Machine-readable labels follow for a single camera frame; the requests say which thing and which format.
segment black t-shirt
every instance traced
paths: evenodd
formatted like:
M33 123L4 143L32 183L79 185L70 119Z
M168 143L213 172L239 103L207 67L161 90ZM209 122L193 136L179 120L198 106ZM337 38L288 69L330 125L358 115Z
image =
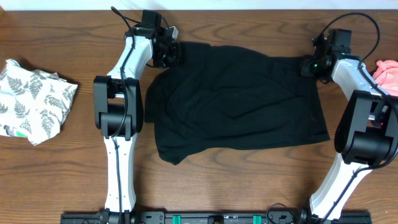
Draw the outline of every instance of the black t-shirt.
M159 156L173 164L211 147L267 149L329 140L316 80L301 57L181 43L183 63L153 81L145 122Z

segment patterned cloth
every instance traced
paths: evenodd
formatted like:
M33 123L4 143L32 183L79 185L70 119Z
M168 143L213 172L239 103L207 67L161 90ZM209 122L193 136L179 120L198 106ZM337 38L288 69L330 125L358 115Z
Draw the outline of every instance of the patterned cloth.
M56 73L28 71L15 60L0 73L0 135L40 144L60 132L77 85Z

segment black cable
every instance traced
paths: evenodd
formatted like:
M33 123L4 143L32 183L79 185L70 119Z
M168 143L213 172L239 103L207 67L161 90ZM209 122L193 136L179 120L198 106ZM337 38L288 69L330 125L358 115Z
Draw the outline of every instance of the black cable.
M95 223L90 223L90 220L100 220L99 218L85 218L83 221L81 221L81 224L95 224Z
M319 35L318 37L322 36L322 34L324 33L324 31L326 31L326 29L329 28L329 26L332 25L332 23L336 22L338 19L341 19L341 18L346 17L346 16L351 16L351 15L360 15L360 16L364 16L364 17L368 18L368 19L374 24L374 26L375 26L375 28L376 28L376 32L377 32L377 41L376 41L374 47L372 48L372 50L371 50L362 60L359 61L359 63L358 63L358 70L359 70L359 72L362 74L362 76L368 81L368 83L372 86L372 88L374 88L377 92L379 92L379 93L382 95L382 97L383 97L384 99L386 99L388 105L391 107L391 110L394 112L394 114L395 114L395 116L396 116L396 119L397 119L397 121L398 121L398 109L397 109L397 107L393 104L393 102L392 102L390 96L387 95L387 94L385 94L385 93L378 87L377 83L374 83L372 80L370 80L369 77L368 77L368 76L365 74L365 72L363 71L363 66L362 66L363 61L364 61L368 56L370 56L370 55L374 52L374 50L377 48L377 46L379 45L379 41L380 41L380 29L379 29L379 26L378 26L377 22L376 22L371 16L369 16L369 15L367 15L367 14L365 14L365 13L362 13L362 12L351 12L351 13L347 13L347 14L344 14L344 15L341 15L341 16L337 17L336 19L333 19L333 20L322 30L322 32L320 33L320 35ZM330 214L333 212L333 210L334 210L334 209L336 208L336 206L339 204L340 200L344 197L344 194L347 192L347 190L349 189L349 187L350 187L351 184L353 183L354 179L357 178L357 176L358 176L358 174L359 174L360 172L366 171L366 170L375 170L375 169L383 168L383 167L387 166L388 164L390 164L390 163L396 158L397 154L398 154L398 143L397 143L397 145L396 145L396 148L395 148L395 150L394 150L393 155L392 155L386 162L384 162L384 163L382 163L382 164L379 164L379 165L369 166L369 167L365 167L365 168L361 168L361 169L356 170L356 171L353 173L353 175L351 176L349 182L347 183L347 185L345 186L345 188L343 189L343 191L340 193L340 195L339 195L339 197L337 198L337 200L336 200L335 202L333 202L333 206L329 209L328 213L325 215L325 217L321 220L320 223L325 223L325 222L326 222L327 218L330 216Z
M164 18L164 17L162 16L162 19L163 19L164 23L166 23L167 28L170 28L169 23L166 21L166 18Z
M130 57L130 55L132 54L132 51L134 50L135 46L136 46L136 40L134 38L134 32L131 29L130 24L128 23L128 21L126 19L129 19L130 21L133 22L137 22L134 21L128 17L123 16L115 7L111 7L112 11L114 13L116 13L117 15L119 15L120 17L122 17L123 21L126 23L126 25L129 28L129 32L131 34L131 38L132 38L132 44L131 44L131 48L129 50L129 53L127 54L126 58L123 61L122 66L120 67L120 78L121 78L121 83L123 86L123 97L124 97L124 113L123 113L123 117L122 120L120 122L119 128L115 131L114 134L112 134L111 138L113 140L114 143L114 149L115 149L115 153L116 153L116 173L117 173L117 177L118 177L118 190L119 190L119 223L122 224L122 197L121 197L121 182L120 182L120 173L119 173L119 146L118 143L116 142L116 136L120 133L120 131L123 128L124 122L126 120L127 117L127 109L129 106L129 101L127 98L127 88L126 88L126 83L124 81L124 76L125 76L125 72L124 72L124 67L127 64L127 61Z
M119 223L122 224L122 187L120 183L120 170L119 170L119 146L116 142L116 138L112 139L114 144L114 150L116 153L116 175L118 178L118 191L119 191Z
M283 206L283 207L287 208L286 205L284 205L282 203L275 203L275 204L271 205L271 207L269 207L267 209L266 216L267 216L268 221L271 222L272 224L276 224L276 223L274 221L272 221L271 218L269 218L269 210L272 209L276 205L280 205L280 206ZM288 223L288 224L293 224L295 215L291 211L288 211L288 212L293 216L293 221L291 223Z
M137 20L130 19L130 18L128 18L127 16L124 16L124 18L127 19L127 20L130 20L130 21L132 21L132 22L138 23L138 24L141 23L141 22L139 22L139 21L137 21Z

